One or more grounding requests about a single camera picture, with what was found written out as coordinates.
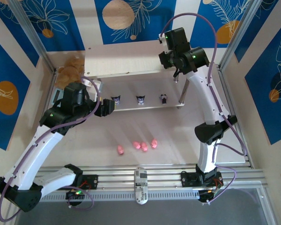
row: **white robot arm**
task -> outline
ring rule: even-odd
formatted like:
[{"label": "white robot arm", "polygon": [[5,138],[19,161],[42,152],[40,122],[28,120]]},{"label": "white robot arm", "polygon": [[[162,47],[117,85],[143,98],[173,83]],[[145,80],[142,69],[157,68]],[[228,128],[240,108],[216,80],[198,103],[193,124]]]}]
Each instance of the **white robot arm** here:
[{"label": "white robot arm", "polygon": [[[204,114],[205,122],[195,128],[195,134],[200,140],[200,157],[196,165],[196,172],[182,172],[182,185],[183,187],[212,186],[213,179],[221,178],[220,172],[217,172],[215,159],[217,144],[221,141],[223,133],[229,128],[224,117],[230,124],[235,124],[237,118],[235,115],[229,114],[219,97],[213,79],[210,78],[210,81],[208,79],[209,61],[205,51],[200,47],[191,49],[183,28],[159,35],[159,41],[164,48],[164,51],[159,54],[161,64],[165,69],[176,68],[174,80],[177,80],[179,73],[183,73],[193,84]],[[218,102],[214,98],[211,86]],[[206,202],[213,197],[214,195],[211,195],[210,198],[199,200]]]},{"label": "white robot arm", "polygon": [[57,189],[70,185],[80,186],[82,170],[72,164],[43,177],[36,178],[36,174],[55,145],[70,128],[79,124],[75,121],[91,113],[102,117],[113,112],[114,101],[108,99],[96,101],[97,103],[89,98],[86,85],[70,83],[66,86],[63,98],[44,113],[32,141],[19,160],[4,177],[0,177],[0,194],[27,212],[32,210],[42,197]]}]

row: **pink object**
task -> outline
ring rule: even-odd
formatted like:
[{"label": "pink object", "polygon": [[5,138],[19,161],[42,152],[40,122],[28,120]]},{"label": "pink object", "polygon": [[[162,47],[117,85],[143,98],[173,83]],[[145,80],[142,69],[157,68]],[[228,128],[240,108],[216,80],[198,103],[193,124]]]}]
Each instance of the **pink object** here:
[{"label": "pink object", "polygon": [[154,149],[157,147],[157,140],[154,138],[151,142],[151,147]]},{"label": "pink object", "polygon": [[135,147],[136,149],[140,149],[141,148],[141,144],[139,142],[133,142],[132,143],[133,147]]},{"label": "pink object", "polygon": [[143,151],[147,151],[147,150],[148,150],[148,146],[147,146],[146,143],[142,142],[140,146],[141,146],[141,149],[142,149]]},{"label": "pink object", "polygon": [[120,154],[120,155],[124,154],[124,148],[122,145],[118,145],[118,154]]}]

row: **black bracket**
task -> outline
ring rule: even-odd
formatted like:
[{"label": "black bracket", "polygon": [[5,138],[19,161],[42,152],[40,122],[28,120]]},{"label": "black bracket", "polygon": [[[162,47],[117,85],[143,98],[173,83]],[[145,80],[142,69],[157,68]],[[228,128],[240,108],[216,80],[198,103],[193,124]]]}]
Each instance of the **black bracket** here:
[{"label": "black bracket", "polygon": [[204,188],[205,190],[199,191],[199,201],[206,203],[214,198],[219,189],[223,186],[222,174],[214,170],[203,173],[196,165],[196,172],[181,172],[181,183],[184,188]]},{"label": "black bracket", "polygon": [[[90,175],[82,175],[82,182],[81,182],[81,189],[82,190],[96,190],[98,186],[98,175],[90,174]],[[66,200],[68,199],[73,200],[84,200],[85,194],[83,192],[79,192],[77,190],[70,190],[66,193]],[[82,202],[70,202],[69,204],[72,206],[77,206]]]},{"label": "black bracket", "polygon": [[214,177],[209,178],[205,183],[202,183],[202,178],[200,174],[196,172],[181,172],[181,183],[183,188],[194,188],[194,187],[203,187],[203,188],[210,188],[215,186],[215,179],[222,179],[222,174],[220,172],[216,172]]}]

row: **wooden shelf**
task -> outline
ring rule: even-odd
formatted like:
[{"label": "wooden shelf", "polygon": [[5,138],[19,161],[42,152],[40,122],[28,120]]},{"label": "wooden shelf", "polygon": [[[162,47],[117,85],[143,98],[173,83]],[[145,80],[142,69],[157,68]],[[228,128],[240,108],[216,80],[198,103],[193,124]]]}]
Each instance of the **wooden shelf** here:
[{"label": "wooden shelf", "polygon": [[[171,78],[118,82],[104,82],[103,79],[102,82],[104,83],[103,98],[121,96],[120,104],[116,106],[115,111],[184,106],[179,103],[182,92],[181,83],[184,83],[182,78],[179,83],[175,83]],[[168,96],[166,105],[163,105],[159,98],[161,94]],[[144,95],[144,105],[138,105],[136,96]]]},{"label": "wooden shelf", "polygon": [[[115,111],[128,111],[139,109],[154,109],[184,106],[179,103],[179,98],[182,93],[185,83],[185,76],[179,77],[179,82],[175,83],[172,78],[172,72],[148,74],[139,76],[126,77],[110,77],[103,78],[103,88],[101,91],[102,98],[110,99],[111,97],[121,95],[120,104],[116,106]],[[163,105],[160,100],[160,95],[168,96],[167,104]],[[137,103],[136,96],[145,95],[144,105]],[[62,98],[63,93],[56,96],[56,88],[53,88],[49,108],[54,102]]]},{"label": "wooden shelf", "polygon": [[[204,50],[211,60],[214,49]],[[93,46],[85,50],[85,76],[104,78],[165,72],[158,57],[162,51],[158,40]],[[216,63],[225,51],[225,48],[218,49]]]}]

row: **metal rod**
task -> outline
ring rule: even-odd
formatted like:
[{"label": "metal rod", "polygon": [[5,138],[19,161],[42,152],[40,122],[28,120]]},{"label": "metal rod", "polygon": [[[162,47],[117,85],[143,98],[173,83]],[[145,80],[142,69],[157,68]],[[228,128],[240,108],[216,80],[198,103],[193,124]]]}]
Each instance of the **metal rod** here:
[{"label": "metal rod", "polygon": [[179,99],[180,104],[184,104],[184,99],[185,99],[185,96],[186,96],[188,86],[189,86],[189,80],[186,80],[185,84],[184,84],[184,87],[183,87],[183,90],[182,90],[181,97]]},{"label": "metal rod", "polygon": [[253,17],[256,14],[257,9],[260,7],[262,0],[250,0],[250,4],[246,9],[237,30],[235,31],[232,39],[230,40],[225,54],[222,57],[221,62],[219,63],[220,70],[223,70],[230,60],[231,56],[234,54],[239,42],[244,36],[244,33],[247,31],[248,26],[250,25]]},{"label": "metal rod", "polygon": [[[229,87],[227,85],[227,81],[225,79],[225,75],[224,75],[224,71],[220,71],[219,68],[217,68],[217,72],[218,72],[218,75],[219,75],[219,78],[220,78],[220,81],[221,81],[221,84],[222,84],[222,88],[223,88],[223,91],[224,91],[224,94],[225,94],[225,97],[226,97],[226,100],[227,100],[227,103],[228,103],[228,107],[229,107],[229,111],[231,114],[233,115],[236,115],[236,112],[235,112],[235,104],[234,104],[234,101],[231,97],[231,91],[229,90]],[[248,147],[248,144],[247,144],[247,141],[244,137],[244,134],[239,126],[239,123],[236,123],[235,125],[235,129],[237,131],[237,133],[239,134],[240,138],[243,140],[244,144],[246,145],[247,149],[248,149],[248,159],[249,159],[249,162],[250,162],[250,165],[251,165],[251,168],[255,168],[254,166],[254,163],[252,161],[252,157],[251,157],[251,152],[250,152],[250,149]]]},{"label": "metal rod", "polygon": [[7,0],[8,6],[12,13],[14,14],[15,18],[19,22],[20,26],[22,27],[23,31],[25,32],[26,36],[30,40],[31,44],[35,48],[38,55],[44,60],[46,66],[51,70],[52,74],[54,73],[54,66],[47,56],[47,51],[40,40],[36,30],[33,28],[28,16],[23,9],[21,2],[17,0]]},{"label": "metal rod", "polygon": [[175,81],[175,83],[178,83],[178,81],[179,81],[179,75],[177,75],[176,77],[174,77],[174,81]]}]

